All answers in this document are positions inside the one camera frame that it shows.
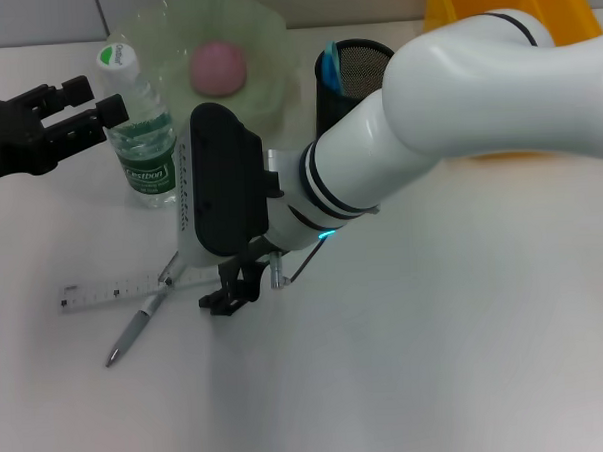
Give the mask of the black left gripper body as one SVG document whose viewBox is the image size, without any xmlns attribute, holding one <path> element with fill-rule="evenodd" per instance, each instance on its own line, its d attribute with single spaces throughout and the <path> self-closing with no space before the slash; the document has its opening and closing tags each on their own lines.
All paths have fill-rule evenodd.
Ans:
<svg viewBox="0 0 603 452">
<path fill-rule="evenodd" d="M 46 84 L 0 100 L 0 178 L 15 173 L 43 175 L 57 167 L 42 124 L 43 118 L 56 112 L 56 88 Z"/>
</svg>

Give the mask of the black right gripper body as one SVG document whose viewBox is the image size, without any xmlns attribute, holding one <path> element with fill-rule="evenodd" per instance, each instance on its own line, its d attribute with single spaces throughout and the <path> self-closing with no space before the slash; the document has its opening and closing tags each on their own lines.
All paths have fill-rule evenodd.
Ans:
<svg viewBox="0 0 603 452">
<path fill-rule="evenodd" d="M 238 254 L 218 265 L 220 271 L 243 269 L 248 266 L 265 266 L 269 263 L 269 255 L 276 251 L 276 247 L 266 238 L 259 237 L 248 243 Z"/>
</svg>

